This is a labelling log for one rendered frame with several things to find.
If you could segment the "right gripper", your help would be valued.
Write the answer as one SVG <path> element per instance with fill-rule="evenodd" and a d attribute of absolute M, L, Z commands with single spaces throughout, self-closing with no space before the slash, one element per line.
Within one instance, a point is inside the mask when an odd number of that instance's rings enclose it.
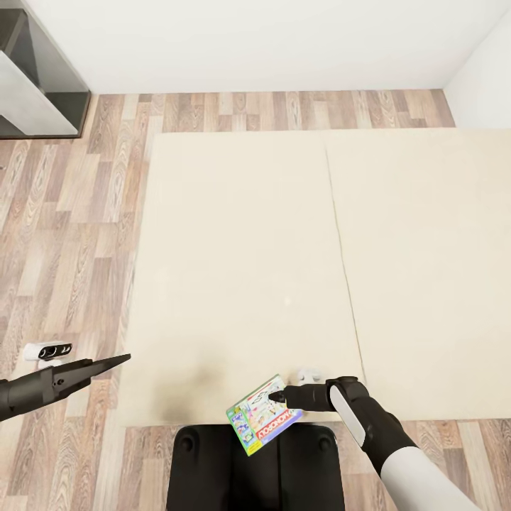
<path fill-rule="evenodd" d="M 322 412 L 315 403 L 314 390 L 318 384 L 308 384 L 302 386 L 286 386 L 284 390 L 268 395 L 271 401 L 285 403 L 288 409 L 301 409 L 311 412 Z"/>

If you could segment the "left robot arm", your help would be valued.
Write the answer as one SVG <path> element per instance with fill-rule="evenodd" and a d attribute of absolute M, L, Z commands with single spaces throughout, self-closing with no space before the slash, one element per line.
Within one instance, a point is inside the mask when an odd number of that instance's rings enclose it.
<path fill-rule="evenodd" d="M 39 361 L 39 371 L 17 380 L 0 380 L 0 422 L 38 410 L 64 400 L 69 395 L 88 387 L 92 376 L 98 376 L 131 359 L 123 354 L 93 361 L 71 362 L 65 357 L 72 350 L 68 341 L 42 341 L 25 345 L 23 361 Z"/>

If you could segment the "board game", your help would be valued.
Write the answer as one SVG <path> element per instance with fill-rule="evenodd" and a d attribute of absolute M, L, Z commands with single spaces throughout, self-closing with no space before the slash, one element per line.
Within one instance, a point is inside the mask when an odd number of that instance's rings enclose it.
<path fill-rule="evenodd" d="M 268 395 L 284 390 L 285 387 L 278 373 L 226 410 L 247 454 L 253 454 L 303 417 L 301 409 L 287 408 L 286 399 L 285 403 L 268 399 Z"/>

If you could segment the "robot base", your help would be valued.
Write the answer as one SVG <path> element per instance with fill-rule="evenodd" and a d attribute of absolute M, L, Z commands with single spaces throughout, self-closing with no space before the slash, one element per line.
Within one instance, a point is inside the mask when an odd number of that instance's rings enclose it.
<path fill-rule="evenodd" d="M 295 422 L 253 454 L 232 424 L 177 426 L 166 511 L 345 511 L 332 422 Z"/>

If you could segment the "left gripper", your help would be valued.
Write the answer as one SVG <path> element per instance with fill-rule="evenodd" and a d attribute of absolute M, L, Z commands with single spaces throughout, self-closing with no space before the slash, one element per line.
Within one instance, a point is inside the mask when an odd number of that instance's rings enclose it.
<path fill-rule="evenodd" d="M 21 376 L 15 380 L 9 391 L 9 407 L 12 407 L 16 414 L 25 414 L 64 400 L 72 393 L 88 387 L 92 383 L 92 376 L 98 376 L 129 359 L 131 354 L 98 361 L 91 358 L 70 361 Z"/>

